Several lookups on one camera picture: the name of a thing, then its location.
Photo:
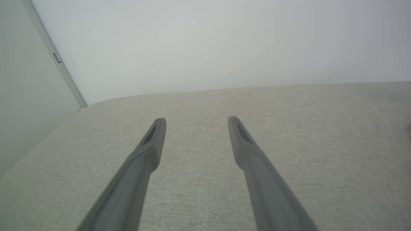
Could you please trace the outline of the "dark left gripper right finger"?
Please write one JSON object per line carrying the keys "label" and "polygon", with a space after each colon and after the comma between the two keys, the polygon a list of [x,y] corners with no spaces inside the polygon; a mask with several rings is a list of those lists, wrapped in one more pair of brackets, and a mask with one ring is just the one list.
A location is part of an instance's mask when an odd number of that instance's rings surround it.
{"label": "dark left gripper right finger", "polygon": [[245,174],[259,231],[317,231],[317,226],[240,119],[228,118],[236,164]]}

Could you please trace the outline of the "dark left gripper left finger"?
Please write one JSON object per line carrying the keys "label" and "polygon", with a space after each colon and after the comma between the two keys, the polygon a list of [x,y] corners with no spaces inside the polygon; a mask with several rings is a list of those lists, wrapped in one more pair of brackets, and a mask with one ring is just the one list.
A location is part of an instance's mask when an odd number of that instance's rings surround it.
{"label": "dark left gripper left finger", "polygon": [[137,231],[150,175],[160,165],[166,120],[157,118],[130,153],[78,231]]}

